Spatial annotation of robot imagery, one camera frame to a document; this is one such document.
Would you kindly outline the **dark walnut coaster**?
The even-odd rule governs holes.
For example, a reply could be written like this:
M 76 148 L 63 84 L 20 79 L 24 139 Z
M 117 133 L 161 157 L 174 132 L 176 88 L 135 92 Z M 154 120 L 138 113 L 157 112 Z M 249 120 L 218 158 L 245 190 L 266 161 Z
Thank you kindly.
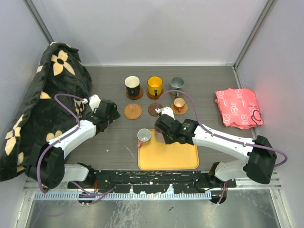
M 156 108 L 163 108 L 163 106 L 159 103 L 152 103 L 148 107 L 148 113 L 152 116 L 158 116 L 157 112 L 155 111 Z

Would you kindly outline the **grey mug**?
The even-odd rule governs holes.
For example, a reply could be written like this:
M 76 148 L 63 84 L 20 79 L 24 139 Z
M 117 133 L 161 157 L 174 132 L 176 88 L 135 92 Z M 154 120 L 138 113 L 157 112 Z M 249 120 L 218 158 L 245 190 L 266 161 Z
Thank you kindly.
M 169 85 L 169 89 L 170 90 L 181 90 L 182 87 L 184 86 L 184 80 L 180 77 L 174 77 L 171 79 L 170 81 L 170 85 Z M 172 96 L 174 96 L 175 98 L 180 97 L 180 92 L 170 92 L 170 94 Z

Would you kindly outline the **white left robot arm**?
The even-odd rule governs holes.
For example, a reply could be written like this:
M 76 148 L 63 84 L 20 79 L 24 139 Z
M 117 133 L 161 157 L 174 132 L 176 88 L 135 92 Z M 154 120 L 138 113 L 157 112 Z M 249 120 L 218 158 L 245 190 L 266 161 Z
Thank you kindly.
M 66 164 L 65 159 L 83 142 L 103 132 L 120 114 L 111 100 L 97 100 L 90 107 L 92 111 L 63 135 L 49 142 L 34 143 L 25 174 L 38 182 L 43 193 L 63 182 L 75 181 L 84 188 L 94 185 L 96 174 L 91 166 Z

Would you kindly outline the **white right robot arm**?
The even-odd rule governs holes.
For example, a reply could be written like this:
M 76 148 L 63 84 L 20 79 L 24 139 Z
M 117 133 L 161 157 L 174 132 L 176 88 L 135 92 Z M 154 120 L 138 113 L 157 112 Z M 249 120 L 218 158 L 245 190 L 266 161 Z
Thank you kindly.
M 215 131 L 199 122 L 186 119 L 180 123 L 162 114 L 154 127 L 163 135 L 166 144 L 180 143 L 212 148 L 236 158 L 232 162 L 212 164 L 208 180 L 219 187 L 231 179 L 250 178 L 260 184 L 269 184 L 277 159 L 267 138 L 242 138 Z

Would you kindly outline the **large white mug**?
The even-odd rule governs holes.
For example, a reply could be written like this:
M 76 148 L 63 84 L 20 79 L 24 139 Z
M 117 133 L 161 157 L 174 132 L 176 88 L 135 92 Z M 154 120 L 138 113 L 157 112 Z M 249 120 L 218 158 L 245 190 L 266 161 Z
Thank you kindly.
M 124 82 L 128 95 L 135 97 L 140 92 L 140 79 L 136 76 L 129 76 Z

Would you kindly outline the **dark brown ringed coaster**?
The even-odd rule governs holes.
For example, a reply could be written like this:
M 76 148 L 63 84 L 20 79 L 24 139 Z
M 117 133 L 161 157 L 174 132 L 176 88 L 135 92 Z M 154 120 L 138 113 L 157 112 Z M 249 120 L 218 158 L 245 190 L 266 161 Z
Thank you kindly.
M 154 96 L 154 95 L 151 95 L 151 94 L 149 93 L 148 90 L 146 90 L 147 96 L 148 96 L 150 99 L 154 99 L 154 100 L 159 99 L 159 98 L 162 96 L 163 93 L 164 93 L 164 89 L 162 89 L 162 91 L 161 91 L 161 93 L 160 93 L 159 95 Z

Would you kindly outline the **light woven coaster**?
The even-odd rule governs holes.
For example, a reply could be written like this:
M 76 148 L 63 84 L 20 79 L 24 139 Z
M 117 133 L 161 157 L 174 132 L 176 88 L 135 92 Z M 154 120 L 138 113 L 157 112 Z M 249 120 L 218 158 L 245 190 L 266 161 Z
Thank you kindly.
M 124 115 L 127 119 L 130 120 L 135 120 L 137 118 L 139 118 L 142 114 L 143 110 L 141 108 L 141 106 L 139 104 L 128 104 L 125 108 L 124 108 Z

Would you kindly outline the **yellow mug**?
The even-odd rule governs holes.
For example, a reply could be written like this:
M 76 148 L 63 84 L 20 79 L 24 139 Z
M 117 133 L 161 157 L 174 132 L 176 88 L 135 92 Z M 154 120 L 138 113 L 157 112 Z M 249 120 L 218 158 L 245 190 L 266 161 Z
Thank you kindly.
M 148 79 L 148 93 L 152 96 L 159 96 L 162 92 L 163 80 L 159 76 L 152 76 Z

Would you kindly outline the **light wooden coaster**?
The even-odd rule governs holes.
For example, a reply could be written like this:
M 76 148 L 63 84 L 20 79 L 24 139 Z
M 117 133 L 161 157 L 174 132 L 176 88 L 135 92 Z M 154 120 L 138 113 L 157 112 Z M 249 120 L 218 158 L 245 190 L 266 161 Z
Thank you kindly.
M 188 106 L 186 103 L 184 103 L 182 106 L 176 106 L 174 103 L 172 103 L 171 109 L 173 110 L 174 114 L 183 115 L 187 112 Z

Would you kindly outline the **small orange cup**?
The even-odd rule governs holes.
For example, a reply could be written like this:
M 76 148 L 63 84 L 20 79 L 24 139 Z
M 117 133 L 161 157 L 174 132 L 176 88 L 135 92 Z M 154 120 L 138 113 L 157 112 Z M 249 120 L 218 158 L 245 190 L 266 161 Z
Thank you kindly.
M 178 112 L 181 113 L 183 108 L 185 107 L 185 100 L 182 98 L 176 98 L 173 102 L 174 109 Z

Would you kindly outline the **purple glass mug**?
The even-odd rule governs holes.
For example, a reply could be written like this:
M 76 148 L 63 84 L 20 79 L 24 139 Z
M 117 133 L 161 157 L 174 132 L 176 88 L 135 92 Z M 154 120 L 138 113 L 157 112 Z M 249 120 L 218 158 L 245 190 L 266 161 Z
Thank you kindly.
M 156 140 L 160 143 L 165 143 L 162 131 L 158 127 L 154 127 Z

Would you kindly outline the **small white mug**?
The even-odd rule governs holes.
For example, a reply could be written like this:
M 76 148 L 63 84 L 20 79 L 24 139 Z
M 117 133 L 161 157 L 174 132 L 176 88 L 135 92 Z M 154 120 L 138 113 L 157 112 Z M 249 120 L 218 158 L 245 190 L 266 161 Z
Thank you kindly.
M 137 148 L 141 148 L 143 145 L 146 145 L 152 137 L 152 133 L 149 129 L 142 128 L 137 133 L 138 144 Z

